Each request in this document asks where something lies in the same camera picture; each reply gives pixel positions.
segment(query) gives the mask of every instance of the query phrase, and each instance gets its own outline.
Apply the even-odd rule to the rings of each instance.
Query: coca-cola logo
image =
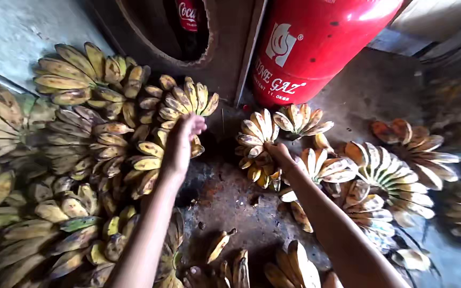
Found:
[[[196,22],[197,10],[195,8],[187,8],[186,3],[179,3],[179,16],[182,20]]]

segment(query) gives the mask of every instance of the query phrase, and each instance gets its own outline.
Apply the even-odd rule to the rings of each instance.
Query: coca-cola bottle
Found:
[[[184,61],[200,58],[208,46],[208,20],[202,0],[165,0],[167,13]]]

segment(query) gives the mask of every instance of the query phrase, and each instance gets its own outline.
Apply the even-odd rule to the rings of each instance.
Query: person's right hand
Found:
[[[278,145],[273,145],[270,142],[265,142],[264,146],[266,147],[268,153],[270,153],[276,162],[280,165],[282,170],[287,171],[290,167],[296,165],[284,144],[280,143]]]

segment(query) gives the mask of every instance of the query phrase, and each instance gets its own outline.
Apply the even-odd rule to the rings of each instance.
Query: yellow banana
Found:
[[[67,44],[56,44],[54,48],[63,59],[83,71],[91,79],[97,80],[97,75],[92,64],[90,64],[90,61],[80,51]]]
[[[104,53],[95,44],[85,42],[85,52],[88,56],[88,60],[92,65],[96,79],[95,81],[103,81],[105,73],[105,58]]]

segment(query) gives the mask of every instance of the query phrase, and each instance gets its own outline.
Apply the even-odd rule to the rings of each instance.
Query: red gas cylinder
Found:
[[[403,0],[275,0],[253,67],[265,107],[314,97],[393,18]]]

